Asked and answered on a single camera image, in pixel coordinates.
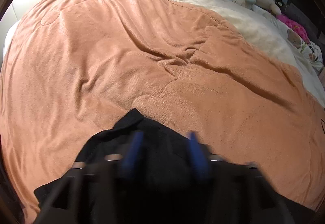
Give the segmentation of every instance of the bedding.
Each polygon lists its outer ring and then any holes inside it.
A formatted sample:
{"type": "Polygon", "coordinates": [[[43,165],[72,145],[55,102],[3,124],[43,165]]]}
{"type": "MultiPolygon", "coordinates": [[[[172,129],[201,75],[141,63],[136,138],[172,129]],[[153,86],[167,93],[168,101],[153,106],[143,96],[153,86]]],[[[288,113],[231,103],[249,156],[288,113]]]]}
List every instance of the bedding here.
{"type": "MultiPolygon", "coordinates": [[[[158,194],[156,196],[153,194],[149,195],[144,190],[139,190],[137,195],[128,196],[129,198],[126,199],[129,201],[133,200],[133,202],[129,203],[129,205],[132,205],[132,208],[129,208],[127,216],[124,216],[128,217],[129,220],[124,218],[124,223],[202,223],[203,221],[198,220],[198,212],[206,210],[206,202],[209,203],[209,190],[204,192],[201,189],[198,190],[199,193],[196,195],[192,193],[189,196],[184,196],[184,192],[181,192],[176,196],[174,194],[171,200],[168,199],[169,191],[176,188],[184,190],[190,185],[189,180],[192,168],[188,163],[189,140],[159,122],[145,118],[136,109],[130,110],[113,126],[112,130],[104,130],[92,136],[78,153],[75,162],[98,163],[102,162],[107,155],[121,153],[121,146],[128,144],[135,131],[143,132],[143,148],[141,153],[146,154],[145,160],[147,161],[147,163],[142,163],[143,170],[138,167],[137,171],[140,174],[138,174],[137,178],[142,179],[142,185],[164,192],[165,198],[158,194]],[[176,215],[173,210],[175,207],[177,207],[178,212],[176,215]]],[[[205,145],[200,145],[202,149],[209,151],[205,145]]],[[[41,211],[45,210],[46,212],[45,201],[47,198],[51,199],[49,196],[52,191],[57,188],[61,181],[65,181],[65,177],[66,175],[35,190],[34,193],[40,202],[41,211]]],[[[88,196],[90,199],[83,201],[83,205],[86,206],[88,212],[96,212],[96,198],[98,197],[96,190],[91,188],[88,196]]],[[[310,220],[315,215],[313,210],[292,200],[283,196],[279,196],[279,199],[287,206],[294,224],[310,223],[310,220]]],[[[231,201],[232,199],[226,200],[227,203],[231,203],[231,201]]],[[[222,213],[223,208],[215,208],[218,211],[217,215],[222,213]]],[[[96,214],[91,214],[89,224],[98,223],[96,217],[96,214]]],[[[247,221],[242,219],[241,223],[247,223],[247,221]]],[[[254,223],[263,224],[264,222],[255,220],[254,223]]]]}
{"type": "Polygon", "coordinates": [[[325,91],[313,67],[270,21],[228,0],[173,0],[194,4],[219,13],[235,26],[246,41],[270,57],[297,67],[305,88],[325,106],[325,91]]]}
{"type": "Polygon", "coordinates": [[[299,10],[294,4],[286,5],[285,9],[283,10],[283,14],[285,14],[288,18],[292,19],[295,22],[298,22],[302,25],[308,35],[308,38],[316,43],[322,53],[325,54],[325,45],[319,41],[317,38],[318,29],[317,27],[310,21],[310,19],[301,11],[299,10]]]}
{"type": "Polygon", "coordinates": [[[39,2],[17,26],[0,74],[1,147],[26,223],[39,212],[33,191],[132,108],[183,136],[197,131],[231,162],[256,161],[280,194],[316,209],[325,112],[298,69],[274,58],[296,64],[292,53],[268,54],[220,14],[188,3],[39,2]]]}
{"type": "Polygon", "coordinates": [[[298,69],[300,69],[301,73],[306,73],[309,75],[309,81],[314,80],[314,86],[316,87],[317,84],[319,84],[318,80],[315,78],[314,73],[312,71],[312,66],[316,73],[319,73],[324,65],[323,65],[323,57],[320,47],[315,44],[312,41],[309,41],[309,44],[307,44],[297,33],[295,33],[291,28],[289,28],[286,24],[284,24],[282,21],[276,19],[272,14],[270,14],[268,11],[254,5],[252,7],[252,10],[265,17],[268,21],[270,21],[280,32],[282,37],[287,40],[288,47],[292,50],[292,53],[294,54],[294,57],[296,59],[296,62],[301,60],[301,58],[305,58],[305,68],[302,69],[300,66],[298,69]]]}

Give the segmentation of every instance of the pink plush toy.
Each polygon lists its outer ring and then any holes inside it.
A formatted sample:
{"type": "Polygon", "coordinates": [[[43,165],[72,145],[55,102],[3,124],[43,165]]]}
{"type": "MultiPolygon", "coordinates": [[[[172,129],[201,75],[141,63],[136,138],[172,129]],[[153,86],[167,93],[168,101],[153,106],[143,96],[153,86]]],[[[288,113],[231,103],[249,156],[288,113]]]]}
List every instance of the pink plush toy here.
{"type": "Polygon", "coordinates": [[[308,35],[306,33],[306,30],[304,29],[303,26],[301,26],[299,23],[289,19],[287,16],[284,14],[277,15],[276,17],[278,20],[283,22],[285,25],[287,25],[290,29],[292,29],[295,33],[297,33],[301,39],[303,39],[307,44],[310,43],[310,40],[308,38],[308,35]]]}

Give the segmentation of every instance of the stuffed animal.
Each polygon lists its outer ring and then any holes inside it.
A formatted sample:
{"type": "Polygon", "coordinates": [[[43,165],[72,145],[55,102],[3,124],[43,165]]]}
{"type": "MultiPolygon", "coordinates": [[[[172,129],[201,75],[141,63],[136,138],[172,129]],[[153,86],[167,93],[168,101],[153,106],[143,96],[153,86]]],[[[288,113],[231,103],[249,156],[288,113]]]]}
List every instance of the stuffed animal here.
{"type": "Polygon", "coordinates": [[[282,0],[273,0],[275,2],[275,4],[280,8],[280,10],[282,11],[282,9],[284,9],[285,4],[282,0]]]}
{"type": "Polygon", "coordinates": [[[288,41],[311,63],[316,72],[320,72],[324,68],[320,47],[312,41],[310,41],[309,44],[305,43],[305,41],[292,29],[288,29],[287,33],[288,41]]]}
{"type": "Polygon", "coordinates": [[[308,38],[305,28],[303,26],[301,26],[298,22],[295,22],[295,21],[289,19],[284,14],[278,15],[276,18],[278,20],[280,20],[281,22],[283,22],[285,25],[287,25],[295,33],[297,33],[301,37],[301,39],[303,39],[307,44],[310,43],[310,40],[308,38]]]}
{"type": "Polygon", "coordinates": [[[257,5],[263,9],[271,10],[275,15],[281,15],[280,8],[275,4],[274,0],[245,0],[250,5],[257,5]]]}

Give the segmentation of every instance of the orange blanket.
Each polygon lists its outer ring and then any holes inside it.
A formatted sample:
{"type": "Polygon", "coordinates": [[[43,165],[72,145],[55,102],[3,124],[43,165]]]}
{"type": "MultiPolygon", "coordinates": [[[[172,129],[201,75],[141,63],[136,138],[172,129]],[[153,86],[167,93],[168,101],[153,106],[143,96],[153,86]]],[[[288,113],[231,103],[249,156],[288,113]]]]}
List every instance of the orange blanket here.
{"type": "Polygon", "coordinates": [[[5,167],[27,223],[35,188],[130,109],[198,134],[232,162],[256,161],[280,194],[325,194],[325,113],[298,70],[268,58],[217,13],[170,0],[42,0],[1,70],[5,167]]]}

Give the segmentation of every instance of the wrinkled blanket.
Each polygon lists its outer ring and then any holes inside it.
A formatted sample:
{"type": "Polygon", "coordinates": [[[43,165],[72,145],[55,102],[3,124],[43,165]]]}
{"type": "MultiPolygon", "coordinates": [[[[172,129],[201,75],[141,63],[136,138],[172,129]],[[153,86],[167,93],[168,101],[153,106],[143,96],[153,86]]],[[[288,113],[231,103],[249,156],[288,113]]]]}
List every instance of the wrinkled blanket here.
{"type": "Polygon", "coordinates": [[[0,75],[5,167],[27,223],[35,188],[61,177],[92,135],[130,109],[316,209],[325,194],[325,113],[298,70],[217,13],[171,0],[42,0],[21,20],[0,75]]]}
{"type": "Polygon", "coordinates": [[[238,4],[232,3],[229,0],[173,1],[193,4],[217,12],[234,25],[245,40],[256,48],[270,57],[297,67],[305,88],[325,107],[325,91],[316,72],[312,65],[305,60],[304,56],[297,51],[297,48],[287,40],[287,31],[285,33],[279,31],[277,23],[274,23],[274,21],[278,20],[274,16],[273,20],[269,20],[269,18],[263,17],[264,14],[257,14],[255,8],[259,7],[256,5],[252,6],[254,11],[245,8],[245,0],[233,0],[238,4]]]}

